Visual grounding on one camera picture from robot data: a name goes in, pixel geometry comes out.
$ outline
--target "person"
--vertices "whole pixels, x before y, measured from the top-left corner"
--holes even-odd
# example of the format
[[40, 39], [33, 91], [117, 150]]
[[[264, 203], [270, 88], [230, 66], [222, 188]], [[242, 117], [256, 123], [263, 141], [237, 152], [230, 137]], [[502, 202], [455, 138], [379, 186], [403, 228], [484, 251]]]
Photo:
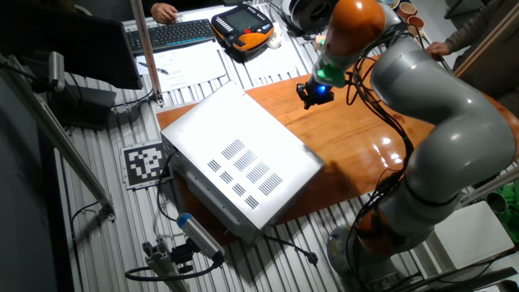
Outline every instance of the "person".
[[[465, 47], [469, 48], [456, 59], [456, 70], [494, 28], [513, 9], [519, 0], [493, 0], [462, 29], [453, 33], [445, 42], [433, 42], [426, 52], [433, 58], [446, 56]], [[482, 55], [475, 70], [461, 79], [470, 86], [496, 99], [501, 105], [519, 117], [519, 29], [494, 48]]]
[[159, 2], [157, 0], [143, 0], [145, 12], [151, 13], [153, 19], [160, 24], [171, 24], [177, 21], [177, 12], [206, 6], [223, 4], [222, 0], [174, 0]]

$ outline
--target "paper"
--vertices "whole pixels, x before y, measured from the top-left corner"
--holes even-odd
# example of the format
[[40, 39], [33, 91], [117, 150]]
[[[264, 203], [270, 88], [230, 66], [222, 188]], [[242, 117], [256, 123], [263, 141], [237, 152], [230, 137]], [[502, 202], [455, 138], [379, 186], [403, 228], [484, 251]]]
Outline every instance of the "paper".
[[[217, 44], [208, 41], [181, 49], [154, 54], [155, 66], [161, 83], [161, 91], [185, 88], [225, 75], [225, 68], [218, 53]], [[146, 58], [136, 59], [139, 74], [149, 74]]]
[[294, 56], [290, 56], [290, 44], [283, 43], [278, 49], [267, 48], [258, 57], [245, 63], [252, 79], [296, 71]]

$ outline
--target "blue cap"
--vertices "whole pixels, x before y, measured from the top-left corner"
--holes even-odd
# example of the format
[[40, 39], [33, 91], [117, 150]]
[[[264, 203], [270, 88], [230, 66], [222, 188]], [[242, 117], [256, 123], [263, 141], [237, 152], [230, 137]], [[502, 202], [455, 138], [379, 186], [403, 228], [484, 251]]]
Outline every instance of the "blue cap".
[[177, 225], [181, 229], [186, 222], [191, 219], [193, 216], [190, 213], [184, 213], [177, 218]]

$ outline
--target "metal frame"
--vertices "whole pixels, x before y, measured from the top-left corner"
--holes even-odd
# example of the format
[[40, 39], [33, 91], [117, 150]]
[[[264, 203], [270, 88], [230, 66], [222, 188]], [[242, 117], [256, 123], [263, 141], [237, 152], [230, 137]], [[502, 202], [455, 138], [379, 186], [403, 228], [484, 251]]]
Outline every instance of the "metal frame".
[[164, 105], [162, 100], [161, 83], [155, 66], [155, 58], [153, 58], [152, 42], [149, 40], [148, 28], [146, 27], [146, 17], [144, 16], [143, 3], [140, 0], [131, 0], [131, 9], [137, 28], [139, 29], [140, 42], [143, 44], [144, 57], [148, 64], [149, 76], [152, 79], [153, 93], [158, 105]]
[[[8, 63], [21, 71], [23, 70], [14, 57], [9, 57]], [[0, 75], [22, 102], [27, 111], [32, 115], [36, 124], [65, 157], [79, 178], [83, 181], [84, 185], [96, 199], [99, 200], [99, 203], [109, 214], [109, 219], [115, 219], [114, 204], [112, 203], [110, 195], [106, 193], [96, 176], [81, 158], [46, 102], [32, 91], [30, 84], [22, 75], [7, 69], [0, 70]]]

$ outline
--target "person's hand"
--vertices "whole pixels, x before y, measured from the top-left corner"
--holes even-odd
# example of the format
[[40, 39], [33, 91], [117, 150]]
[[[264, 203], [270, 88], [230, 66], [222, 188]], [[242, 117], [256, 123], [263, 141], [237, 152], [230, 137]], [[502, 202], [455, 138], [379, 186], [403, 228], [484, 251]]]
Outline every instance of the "person's hand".
[[170, 4], [155, 3], [152, 6], [152, 17], [160, 24], [170, 24], [175, 22], [177, 20], [176, 12], [178, 12], [177, 8]]
[[451, 54], [451, 52], [448, 50], [447, 45], [445, 43], [440, 43], [438, 41], [435, 41], [431, 45], [429, 45], [426, 49], [426, 52], [429, 56], [433, 57], [436, 60], [441, 59], [441, 56]]

